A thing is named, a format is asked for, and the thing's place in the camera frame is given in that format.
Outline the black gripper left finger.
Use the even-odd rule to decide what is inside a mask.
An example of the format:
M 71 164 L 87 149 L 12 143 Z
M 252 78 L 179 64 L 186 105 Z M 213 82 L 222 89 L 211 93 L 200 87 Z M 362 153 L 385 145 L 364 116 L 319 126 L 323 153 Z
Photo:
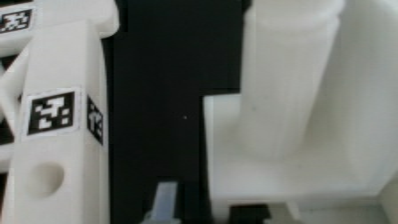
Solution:
M 213 224 L 207 191 L 200 183 L 158 182 L 140 224 Z

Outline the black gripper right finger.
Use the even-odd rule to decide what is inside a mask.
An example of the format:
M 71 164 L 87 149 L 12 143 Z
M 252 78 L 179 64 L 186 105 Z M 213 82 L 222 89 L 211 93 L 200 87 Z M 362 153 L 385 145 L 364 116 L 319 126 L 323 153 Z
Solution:
M 264 224 L 271 219 L 266 204 L 232 205 L 229 207 L 229 224 Z

